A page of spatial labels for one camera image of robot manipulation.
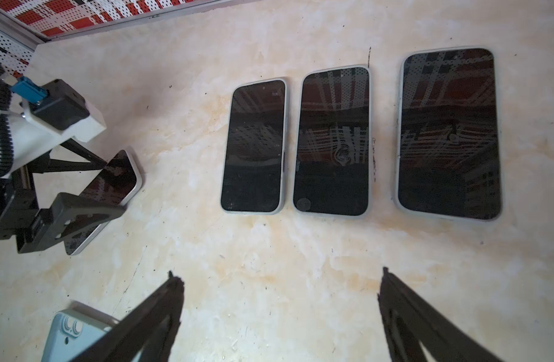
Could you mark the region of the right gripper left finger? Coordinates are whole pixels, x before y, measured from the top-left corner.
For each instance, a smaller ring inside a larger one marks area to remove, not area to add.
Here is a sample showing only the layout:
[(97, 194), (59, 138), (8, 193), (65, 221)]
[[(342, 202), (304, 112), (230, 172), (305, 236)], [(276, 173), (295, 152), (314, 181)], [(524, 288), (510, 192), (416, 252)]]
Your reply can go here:
[(184, 282), (172, 272), (143, 303), (75, 361), (167, 361), (184, 305)]

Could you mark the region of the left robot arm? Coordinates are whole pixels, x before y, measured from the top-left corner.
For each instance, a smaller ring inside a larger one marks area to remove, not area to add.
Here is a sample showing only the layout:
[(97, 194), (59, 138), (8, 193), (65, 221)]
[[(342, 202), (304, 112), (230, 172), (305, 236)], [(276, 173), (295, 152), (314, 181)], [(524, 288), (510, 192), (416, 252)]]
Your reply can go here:
[[(110, 161), (85, 144), (106, 128), (102, 113), (69, 84), (38, 86), (14, 78), (0, 64), (0, 240), (14, 238), (19, 253), (64, 244), (76, 255), (141, 188), (132, 153)], [(37, 201), (37, 173), (95, 171), (78, 195), (61, 192), (48, 208)]]

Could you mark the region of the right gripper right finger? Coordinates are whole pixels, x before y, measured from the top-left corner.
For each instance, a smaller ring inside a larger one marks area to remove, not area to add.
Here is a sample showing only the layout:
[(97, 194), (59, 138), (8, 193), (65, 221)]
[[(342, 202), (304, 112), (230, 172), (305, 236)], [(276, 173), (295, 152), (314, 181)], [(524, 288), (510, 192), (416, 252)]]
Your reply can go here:
[(433, 308), (400, 278), (383, 269), (378, 294), (382, 325), (393, 361), (499, 361)]

